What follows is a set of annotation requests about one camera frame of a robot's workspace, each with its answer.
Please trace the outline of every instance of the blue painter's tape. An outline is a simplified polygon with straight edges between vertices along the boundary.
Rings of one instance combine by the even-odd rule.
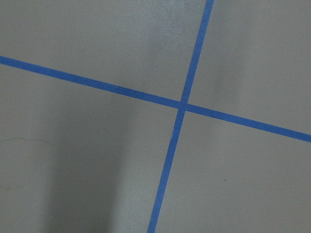
[[[184,120],[186,107],[188,104],[195,72],[198,66],[198,62],[199,62],[213,2],[214,2],[213,0],[207,0],[205,4],[199,32],[198,32],[196,42],[194,45],[192,58],[191,58],[191,62],[189,65],[188,74],[187,74],[183,94],[182,94],[181,101],[180,101],[181,105],[177,112],[177,116],[176,116],[176,120],[174,124],[174,130],[173,130],[171,141],[170,141],[168,151],[166,154],[166,158],[165,158],[165,162],[164,162],[164,166],[163,166],[163,170],[162,170],[162,174],[160,178],[160,183],[159,183],[158,190],[156,193],[155,202],[154,202],[154,206],[152,209],[147,233],[154,233],[156,231],[156,225],[157,225],[157,221],[159,218],[159,214],[160,214],[160,210],[161,210],[161,206],[163,202],[165,189],[166,189],[167,182],[169,179],[169,175],[170,175],[170,171],[171,171],[171,167],[172,167],[172,163],[173,163],[173,159],[175,155],[175,150],[177,147],[177,142],[178,142],[178,138],[180,135],[181,126]]]
[[[216,118],[216,119],[220,119],[220,120],[225,120],[225,121],[236,123],[239,125],[248,126],[254,129],[276,133],[276,134],[283,135],[286,137],[292,137],[292,138],[299,139],[302,141],[311,142],[311,135],[309,134],[300,133],[297,131],[285,129],[285,128],[274,126],[274,125],[269,125],[269,124],[262,123],[259,121],[246,119],[240,116],[235,116],[235,115],[231,115],[228,113],[222,113],[222,112],[218,112],[218,111],[211,110],[208,108],[195,106],[192,104],[187,105],[187,111],[200,114],[200,115],[204,115],[204,116],[208,116],[208,117],[212,117],[212,118]]]
[[[15,59],[8,58],[8,57],[0,56],[0,64],[31,71],[37,74],[43,74],[46,76],[66,80],[66,81],[73,82],[73,83],[82,84],[85,86],[94,87],[100,90],[105,90],[105,91],[121,94],[124,96],[133,97],[133,98],[140,99],[140,100],[146,100],[149,102],[165,105],[165,106],[172,107],[172,108],[179,108],[180,106],[180,102],[176,100],[171,100],[168,98],[144,93],[141,91],[136,91],[133,89],[113,85],[110,83],[104,83],[98,80],[89,79],[89,78],[85,78],[85,77],[74,75],[74,74],[69,74],[66,72],[59,71],[59,70],[34,65],[31,63],[15,60]]]

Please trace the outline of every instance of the tape strip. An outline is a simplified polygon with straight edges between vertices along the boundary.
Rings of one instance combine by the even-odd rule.
[[[105,91],[117,93],[117,94],[124,95],[124,96],[133,97],[133,98],[140,99],[140,100],[146,100],[152,103],[158,103],[158,104],[165,105],[165,106],[172,107],[172,108],[179,108],[180,106],[180,102],[176,100],[171,100],[168,98],[148,94],[145,92],[136,91],[133,89],[113,85],[110,83],[104,83],[98,80],[89,79],[89,78],[85,78],[85,77],[74,75],[74,74],[69,74],[66,72],[34,65],[31,63],[27,63],[27,62],[22,62],[19,60],[8,58],[8,57],[0,56],[0,64],[27,70],[27,71],[34,72],[37,74],[43,74],[43,75],[54,77],[57,79],[66,80],[72,83],[78,83],[81,85],[94,87],[100,90],[105,90]]]
[[[263,131],[283,135],[286,137],[292,137],[292,138],[299,139],[302,141],[311,142],[311,135],[310,134],[300,133],[300,132],[297,132],[294,130],[289,130],[289,129],[285,129],[282,127],[262,123],[259,121],[250,120],[250,119],[243,118],[240,116],[235,116],[235,115],[231,115],[228,113],[222,113],[222,112],[218,112],[218,111],[211,110],[208,108],[195,106],[192,104],[187,105],[187,111],[192,112],[192,113],[196,113],[196,114],[200,114],[200,115],[204,115],[207,117],[225,120],[225,121],[236,123],[239,125],[244,125],[247,127],[258,129],[258,130],[263,130]]]
[[[166,154],[166,158],[165,158],[165,162],[164,162],[164,166],[163,166],[163,170],[162,170],[162,174],[160,178],[160,183],[157,189],[155,202],[154,202],[154,206],[152,209],[147,233],[154,233],[156,231],[156,225],[157,225],[157,221],[159,218],[159,214],[160,214],[160,210],[161,210],[161,206],[163,202],[165,189],[166,189],[167,182],[169,179],[169,175],[170,175],[170,171],[171,171],[171,167],[172,167],[172,163],[173,163],[173,159],[175,155],[175,150],[177,147],[180,130],[181,130],[182,123],[184,120],[186,107],[188,104],[195,72],[197,69],[198,62],[199,62],[213,2],[214,2],[213,0],[207,0],[204,11],[203,11],[203,16],[202,16],[199,32],[198,32],[196,42],[194,45],[192,58],[191,58],[191,62],[189,65],[188,74],[187,74],[183,94],[182,94],[181,101],[180,101],[181,105],[177,112],[177,116],[176,116],[176,120],[174,124],[174,130],[173,130],[169,148]]]

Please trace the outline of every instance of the gray surface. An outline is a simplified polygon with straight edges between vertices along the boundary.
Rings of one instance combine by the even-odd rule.
[[[190,103],[311,132],[311,1],[215,1]]]
[[[0,55],[179,100],[204,4],[3,1]],[[190,103],[311,133],[310,11],[215,0]],[[175,114],[1,65],[0,232],[146,232]],[[157,232],[309,233],[310,151],[186,113]]]
[[[176,110],[0,75],[0,232],[146,232]]]
[[[180,99],[205,1],[2,1],[0,54]]]
[[[309,233],[311,145],[186,113],[157,232]]]

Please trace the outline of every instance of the blue line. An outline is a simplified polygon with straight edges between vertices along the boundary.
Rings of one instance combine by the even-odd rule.
[[[155,95],[151,95],[148,93],[132,90],[129,88],[116,86],[113,84],[104,83],[104,82],[93,80],[93,79],[84,78],[78,75],[69,74],[69,73],[65,73],[62,71],[37,66],[37,65],[26,63],[23,61],[15,60],[12,58],[0,56],[0,64],[15,67],[15,68],[20,68],[23,70],[27,70],[27,71],[38,73],[38,74],[43,74],[43,75],[54,77],[54,78],[59,78],[59,79],[66,80],[69,82],[78,83],[78,84],[94,87],[94,88],[105,90],[105,91],[110,91],[113,93],[133,97],[133,98],[140,99],[140,100],[145,100],[145,101],[161,104],[161,105],[172,107],[172,108],[180,108],[181,105],[185,106],[185,104],[181,104],[179,101],[176,101],[176,100],[171,100],[171,99],[167,99],[164,97],[155,96]],[[199,107],[199,106],[192,105],[192,104],[186,105],[186,111],[196,113],[199,115],[204,115],[207,117],[212,117],[212,118],[232,122],[232,123],[236,123],[236,124],[240,124],[240,125],[244,125],[244,126],[251,127],[254,129],[267,131],[270,133],[276,133],[282,136],[291,137],[291,138],[295,138],[295,139],[306,141],[306,142],[311,142],[310,134],[285,129],[282,127],[262,123],[259,121],[243,118],[240,116],[218,112],[215,110]]]
[[[165,106],[172,107],[172,108],[179,108],[180,106],[180,102],[176,100],[171,100],[168,98],[144,93],[141,91],[136,91],[133,89],[129,89],[129,88],[125,88],[125,87],[121,87],[121,86],[117,86],[117,85],[113,85],[109,83],[104,83],[98,80],[93,80],[93,79],[85,78],[82,76],[69,74],[66,72],[59,71],[59,70],[34,65],[31,63],[15,60],[15,59],[8,58],[8,57],[0,56],[0,64],[31,71],[37,74],[43,74],[46,76],[66,80],[66,81],[73,82],[73,83],[82,84],[85,86],[94,87],[100,90],[105,90],[105,91],[121,94],[124,96],[133,97],[133,98],[140,99],[140,100],[146,100],[149,102],[165,105]]]
[[[200,114],[200,115],[204,115],[207,117],[225,120],[225,121],[236,123],[239,125],[244,125],[247,127],[258,129],[258,130],[263,130],[263,131],[267,131],[267,132],[271,132],[271,133],[276,133],[276,134],[279,134],[282,136],[291,137],[291,138],[299,139],[299,140],[306,141],[306,142],[311,142],[311,135],[309,135],[309,134],[300,133],[297,131],[293,131],[293,130],[285,129],[282,127],[262,123],[259,121],[246,119],[246,118],[243,118],[240,116],[235,116],[235,115],[231,115],[228,113],[222,113],[222,112],[218,112],[218,111],[211,110],[208,108],[195,106],[192,104],[187,105],[187,111],[192,112],[192,113],[196,113],[196,114]]]
[[[173,163],[173,159],[175,155],[175,150],[177,147],[177,142],[178,142],[178,138],[180,135],[180,130],[181,130],[185,112],[186,112],[186,107],[188,105],[188,100],[189,100],[195,72],[198,66],[198,62],[199,62],[213,2],[214,0],[206,1],[199,32],[196,38],[191,62],[190,62],[189,69],[188,69],[188,74],[187,74],[183,94],[182,94],[181,101],[180,101],[181,104],[177,112],[177,116],[176,116],[176,120],[174,124],[174,130],[173,130],[171,141],[170,141],[168,151],[166,154],[166,158],[165,158],[159,186],[157,189],[155,202],[154,202],[154,206],[152,209],[147,233],[154,233],[156,231],[156,225],[157,225],[157,221],[159,218],[159,214],[160,214],[160,210],[161,210],[161,206],[163,202],[165,189],[166,189],[167,182],[169,179],[169,175],[170,175],[170,171],[171,171],[171,167],[172,167],[172,163]]]

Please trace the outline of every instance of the blue tape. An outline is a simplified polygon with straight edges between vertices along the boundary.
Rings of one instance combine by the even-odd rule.
[[[100,90],[110,91],[113,93],[133,97],[133,98],[140,99],[140,100],[145,100],[145,101],[152,102],[152,103],[161,104],[161,105],[172,107],[172,108],[186,108],[186,111],[196,113],[199,115],[204,115],[207,117],[212,117],[212,118],[236,123],[239,125],[244,125],[244,126],[251,127],[254,129],[267,131],[270,133],[276,133],[282,136],[291,137],[291,138],[295,138],[295,139],[306,141],[306,142],[311,142],[310,134],[285,129],[282,127],[262,123],[259,121],[243,118],[240,116],[218,112],[215,110],[199,107],[199,106],[192,105],[192,104],[185,105],[184,103],[181,103],[176,100],[171,100],[168,98],[151,95],[148,93],[132,90],[129,88],[125,88],[125,87],[121,87],[121,86],[117,86],[117,85],[113,85],[109,83],[104,83],[104,82],[89,79],[89,78],[84,78],[78,75],[69,74],[69,73],[65,73],[62,71],[37,66],[37,65],[26,63],[23,61],[15,60],[12,58],[0,56],[0,64],[7,65],[10,67],[20,68],[20,69],[27,70],[30,72],[43,74],[46,76],[50,76],[50,77],[54,77],[54,78],[58,78],[58,79],[66,80],[66,81],[70,81],[73,83],[78,83],[78,84],[94,87]]]
[[[292,137],[292,138],[299,139],[302,141],[311,142],[311,135],[309,134],[300,133],[297,131],[285,129],[285,128],[274,126],[274,125],[269,125],[266,123],[262,123],[262,122],[255,121],[255,120],[250,120],[250,119],[243,118],[240,116],[235,116],[235,115],[231,115],[228,113],[222,113],[222,112],[218,112],[218,111],[211,110],[208,108],[195,106],[192,104],[187,105],[187,111],[200,114],[200,115],[204,115],[207,117],[225,120],[225,121],[236,123],[239,125],[248,126],[254,129],[258,129],[258,130],[263,130],[263,131],[267,131],[271,133],[276,133],[282,136]]]
[[[104,83],[98,80],[93,80],[93,79],[85,78],[82,76],[62,72],[59,70],[34,65],[31,63],[27,63],[27,62],[22,62],[19,60],[8,58],[8,57],[0,56],[0,64],[31,71],[37,74],[43,74],[46,76],[66,80],[66,81],[73,82],[73,83],[82,84],[85,86],[94,87],[100,90],[105,90],[105,91],[121,94],[124,96],[133,97],[133,98],[140,99],[140,100],[146,100],[152,103],[157,103],[157,104],[165,105],[165,106],[172,107],[172,108],[179,108],[180,106],[180,102],[176,100],[171,100],[168,98],[144,93],[141,91],[136,91],[133,89],[113,85],[110,83]]]
[[[198,32],[196,42],[194,45],[192,58],[191,58],[191,62],[189,65],[188,74],[187,74],[183,94],[182,94],[181,101],[180,101],[181,105],[180,105],[180,108],[178,109],[178,112],[177,112],[177,116],[176,116],[176,120],[175,120],[175,124],[174,124],[174,130],[173,130],[171,141],[170,141],[168,151],[166,154],[166,158],[165,158],[165,162],[164,162],[159,186],[157,189],[155,202],[154,202],[154,206],[152,209],[147,233],[154,233],[156,231],[156,225],[157,225],[157,221],[159,218],[159,214],[160,214],[160,210],[161,210],[161,206],[162,206],[162,202],[163,202],[165,189],[166,189],[167,182],[169,179],[169,175],[170,175],[170,171],[171,171],[171,167],[172,167],[172,163],[173,163],[173,159],[174,159],[174,155],[175,155],[175,150],[177,147],[177,142],[178,142],[178,138],[180,135],[181,126],[182,126],[182,123],[184,120],[186,107],[188,104],[188,100],[189,100],[194,76],[195,76],[196,69],[198,66],[198,62],[199,62],[199,58],[200,58],[200,54],[201,54],[201,50],[202,50],[204,37],[206,34],[206,30],[207,30],[207,26],[208,26],[213,2],[214,2],[214,0],[207,0],[206,4],[205,4],[205,8],[204,8],[199,32]]]

